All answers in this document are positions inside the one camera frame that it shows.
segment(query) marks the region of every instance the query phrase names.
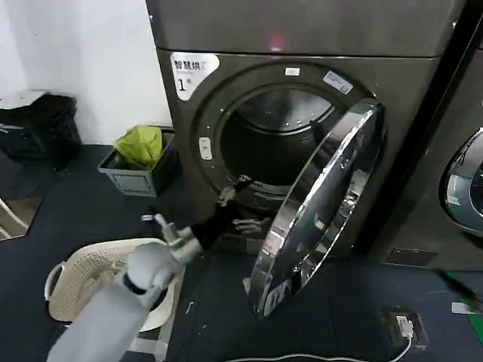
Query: floor socket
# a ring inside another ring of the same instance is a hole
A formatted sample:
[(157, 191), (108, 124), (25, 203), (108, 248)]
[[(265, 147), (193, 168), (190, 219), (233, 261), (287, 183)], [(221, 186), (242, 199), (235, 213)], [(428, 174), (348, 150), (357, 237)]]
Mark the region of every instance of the floor socket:
[(428, 347), (428, 336), (426, 334), (426, 330), (424, 329), (423, 320), (421, 319), (420, 314), (410, 309), (399, 307), (384, 308), (383, 313), (393, 345), (399, 347), (407, 343), (406, 338), (401, 334), (401, 330), (399, 329), (396, 318), (397, 316), (404, 316), (408, 319), (408, 321), (412, 322), (414, 328), (411, 349), (425, 350)]

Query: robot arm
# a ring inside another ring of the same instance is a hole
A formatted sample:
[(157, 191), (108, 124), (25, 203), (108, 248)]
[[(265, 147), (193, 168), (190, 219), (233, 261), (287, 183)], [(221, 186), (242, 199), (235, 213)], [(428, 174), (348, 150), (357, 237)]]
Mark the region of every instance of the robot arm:
[[(238, 190), (246, 187), (237, 185)], [(225, 193), (232, 198), (234, 192)], [(166, 243), (136, 247), (126, 268), (85, 306), (48, 355), (48, 362), (116, 362), (139, 333), (149, 310), (183, 267), (211, 248), (238, 216), (222, 199), (213, 217), (178, 231), (160, 214), (143, 216), (157, 222)]]

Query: laundry basket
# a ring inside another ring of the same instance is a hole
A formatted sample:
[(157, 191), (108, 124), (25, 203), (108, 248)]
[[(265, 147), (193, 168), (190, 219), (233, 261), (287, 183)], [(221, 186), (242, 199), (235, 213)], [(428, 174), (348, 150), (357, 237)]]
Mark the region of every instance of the laundry basket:
[[(128, 261), (128, 255), (135, 247), (152, 242), (163, 242), (155, 238), (141, 238), (108, 241), (92, 244), (77, 250), (67, 259), (60, 262), (47, 276), (44, 287), (44, 298), (48, 304), (48, 313), (57, 322), (70, 324), (80, 313), (78, 301), (82, 288), (89, 278), (97, 277), (101, 272), (110, 270), (114, 262)], [(165, 323), (171, 314), (174, 299), (175, 278), (161, 304), (151, 311), (140, 332), (152, 330)]]

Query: washer door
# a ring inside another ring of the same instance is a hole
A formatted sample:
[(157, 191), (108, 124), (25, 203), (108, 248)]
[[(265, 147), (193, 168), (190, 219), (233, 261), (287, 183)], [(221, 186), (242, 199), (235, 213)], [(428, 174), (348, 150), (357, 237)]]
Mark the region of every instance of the washer door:
[(331, 251), (374, 172), (383, 139), (382, 106), (353, 106), (320, 142), (291, 187), (251, 275), (249, 299), (268, 317), (303, 288)]
[(483, 128), (458, 151), (441, 184), (447, 214), (466, 229), (483, 232)]

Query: white wall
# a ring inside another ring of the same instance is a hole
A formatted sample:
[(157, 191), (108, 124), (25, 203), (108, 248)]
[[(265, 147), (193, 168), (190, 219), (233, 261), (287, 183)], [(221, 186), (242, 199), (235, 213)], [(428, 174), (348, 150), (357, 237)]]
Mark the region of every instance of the white wall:
[(29, 87), (78, 99), (84, 143), (171, 124), (144, 0), (0, 1)]
[(27, 87), (25, 73), (20, 64), (10, 19), (5, 5), (0, 2), (0, 97)]

